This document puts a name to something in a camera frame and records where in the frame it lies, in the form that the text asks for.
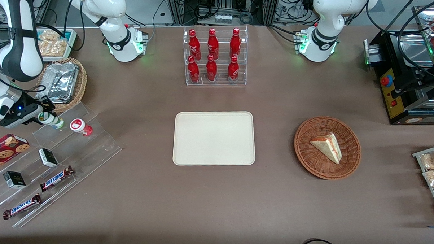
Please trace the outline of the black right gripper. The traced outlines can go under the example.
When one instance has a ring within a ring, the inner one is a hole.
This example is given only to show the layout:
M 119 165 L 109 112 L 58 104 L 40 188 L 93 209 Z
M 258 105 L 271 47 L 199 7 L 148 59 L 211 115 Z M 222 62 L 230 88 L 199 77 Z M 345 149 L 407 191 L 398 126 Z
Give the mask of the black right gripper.
M 41 98 L 41 105 L 33 103 L 21 108 L 17 106 L 14 113 L 5 115 L 0 121 L 0 125 L 4 128 L 14 128 L 18 125 L 27 125 L 29 123 L 43 125 L 38 118 L 39 114 L 42 113 L 42 109 L 43 112 L 52 113 L 56 107 L 48 97 L 43 97 Z

